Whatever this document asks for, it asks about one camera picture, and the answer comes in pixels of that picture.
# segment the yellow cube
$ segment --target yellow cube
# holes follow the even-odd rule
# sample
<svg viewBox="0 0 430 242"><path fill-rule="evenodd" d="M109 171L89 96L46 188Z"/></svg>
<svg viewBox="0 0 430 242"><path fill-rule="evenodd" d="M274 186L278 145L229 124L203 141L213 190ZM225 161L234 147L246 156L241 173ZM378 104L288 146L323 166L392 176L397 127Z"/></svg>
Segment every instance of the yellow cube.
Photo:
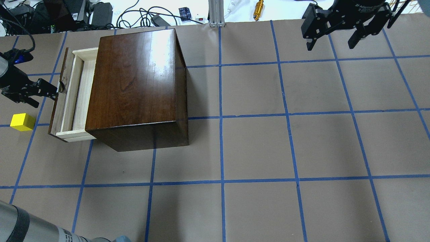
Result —
<svg viewBox="0 0 430 242"><path fill-rule="evenodd" d="M33 130L36 119L26 113L14 114L10 126L19 131Z"/></svg>

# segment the label sticker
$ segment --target label sticker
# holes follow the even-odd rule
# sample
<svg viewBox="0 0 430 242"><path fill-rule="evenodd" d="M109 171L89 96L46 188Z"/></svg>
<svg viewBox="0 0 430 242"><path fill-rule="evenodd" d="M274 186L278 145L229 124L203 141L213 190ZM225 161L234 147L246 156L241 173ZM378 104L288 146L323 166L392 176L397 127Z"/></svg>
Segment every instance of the label sticker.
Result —
<svg viewBox="0 0 430 242"><path fill-rule="evenodd" d="M77 236L74 233L71 233L65 229L62 229L57 226L58 229L58 242L87 242L85 238L81 236Z"/></svg>

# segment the yellow block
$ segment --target yellow block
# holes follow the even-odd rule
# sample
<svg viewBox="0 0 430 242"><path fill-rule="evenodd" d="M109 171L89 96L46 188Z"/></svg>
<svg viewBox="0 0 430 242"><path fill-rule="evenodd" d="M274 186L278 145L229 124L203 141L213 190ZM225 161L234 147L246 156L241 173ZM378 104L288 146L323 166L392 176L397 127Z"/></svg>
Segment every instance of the yellow block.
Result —
<svg viewBox="0 0 430 242"><path fill-rule="evenodd" d="M33 130L36 119L26 113L14 114L10 126L19 131Z"/></svg>

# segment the brown wooden drawer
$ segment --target brown wooden drawer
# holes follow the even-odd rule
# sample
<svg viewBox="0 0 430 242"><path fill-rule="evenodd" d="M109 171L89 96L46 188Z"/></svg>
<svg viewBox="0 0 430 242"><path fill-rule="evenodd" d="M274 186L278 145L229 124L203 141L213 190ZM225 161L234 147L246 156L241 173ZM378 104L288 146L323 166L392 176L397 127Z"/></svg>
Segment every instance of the brown wooden drawer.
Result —
<svg viewBox="0 0 430 242"><path fill-rule="evenodd" d="M174 29L102 37L66 49L49 133L114 150L188 144L186 73Z"/></svg>

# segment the wooden box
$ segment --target wooden box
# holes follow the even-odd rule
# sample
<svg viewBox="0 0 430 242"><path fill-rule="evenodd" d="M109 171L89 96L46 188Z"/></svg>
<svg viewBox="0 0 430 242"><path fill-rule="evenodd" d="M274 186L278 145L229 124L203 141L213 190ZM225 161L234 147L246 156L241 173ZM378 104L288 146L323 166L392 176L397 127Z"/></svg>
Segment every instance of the wooden box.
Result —
<svg viewBox="0 0 430 242"><path fill-rule="evenodd" d="M102 37L64 57L49 133L116 151L188 145L185 62L174 29Z"/></svg>

